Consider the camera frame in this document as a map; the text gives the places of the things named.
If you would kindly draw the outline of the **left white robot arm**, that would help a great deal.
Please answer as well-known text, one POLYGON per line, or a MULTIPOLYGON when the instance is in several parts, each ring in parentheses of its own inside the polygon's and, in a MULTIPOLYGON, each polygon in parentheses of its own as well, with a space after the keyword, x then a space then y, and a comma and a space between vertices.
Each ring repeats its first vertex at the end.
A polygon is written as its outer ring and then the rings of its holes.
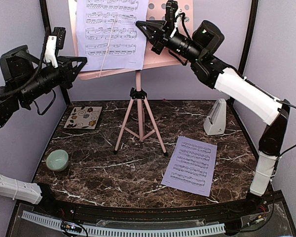
POLYGON ((49 215, 60 205, 49 194, 49 187, 31 180, 64 109, 60 87, 56 101, 43 116, 20 109, 0 129, 0 207, 19 199, 39 204, 49 215))

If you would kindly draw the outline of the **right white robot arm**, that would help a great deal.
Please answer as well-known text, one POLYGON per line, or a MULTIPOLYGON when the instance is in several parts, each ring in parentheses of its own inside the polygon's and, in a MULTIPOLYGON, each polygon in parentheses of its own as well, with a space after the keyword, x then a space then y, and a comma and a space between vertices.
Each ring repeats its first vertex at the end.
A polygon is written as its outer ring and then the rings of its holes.
POLYGON ((235 68, 214 56, 224 40, 220 29, 204 20, 192 38, 178 33, 171 21, 137 21, 136 26, 160 54, 164 48, 190 62, 198 80, 211 89, 225 93, 253 111, 266 124, 259 141, 259 159, 250 186, 250 196, 242 202, 242 210, 253 214, 261 206, 263 196, 280 157, 290 113, 289 101, 265 92, 245 79, 235 68))

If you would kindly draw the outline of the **purple sheet music page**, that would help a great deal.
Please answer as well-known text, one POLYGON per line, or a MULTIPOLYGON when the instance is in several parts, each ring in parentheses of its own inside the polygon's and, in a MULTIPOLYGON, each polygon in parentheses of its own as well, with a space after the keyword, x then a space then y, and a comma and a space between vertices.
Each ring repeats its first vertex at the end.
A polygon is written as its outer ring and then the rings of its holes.
POLYGON ((147 0, 78 0, 76 38, 78 55, 86 57, 84 72, 141 70, 146 37, 136 26, 145 21, 147 0))
POLYGON ((161 185, 210 196, 217 146, 180 136, 161 185))

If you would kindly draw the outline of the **white metronome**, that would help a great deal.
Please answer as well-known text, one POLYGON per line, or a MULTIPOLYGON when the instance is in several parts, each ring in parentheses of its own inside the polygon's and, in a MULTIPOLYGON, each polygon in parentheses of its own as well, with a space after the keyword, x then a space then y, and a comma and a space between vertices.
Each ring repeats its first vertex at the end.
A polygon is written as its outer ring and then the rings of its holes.
POLYGON ((226 128, 226 101, 218 99, 203 124, 204 131, 207 135, 222 135, 226 128))

